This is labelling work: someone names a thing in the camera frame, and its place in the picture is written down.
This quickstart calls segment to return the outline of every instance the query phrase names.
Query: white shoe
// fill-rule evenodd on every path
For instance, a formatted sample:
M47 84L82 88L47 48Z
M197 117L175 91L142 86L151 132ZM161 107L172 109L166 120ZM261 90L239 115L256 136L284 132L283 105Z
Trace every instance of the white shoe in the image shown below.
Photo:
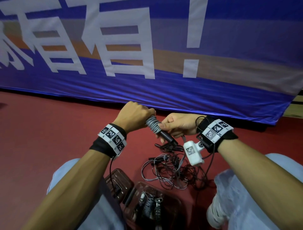
M221 229L223 224L228 219L226 214L221 209L217 194L215 195L211 205L207 209L206 218L210 226L215 229Z

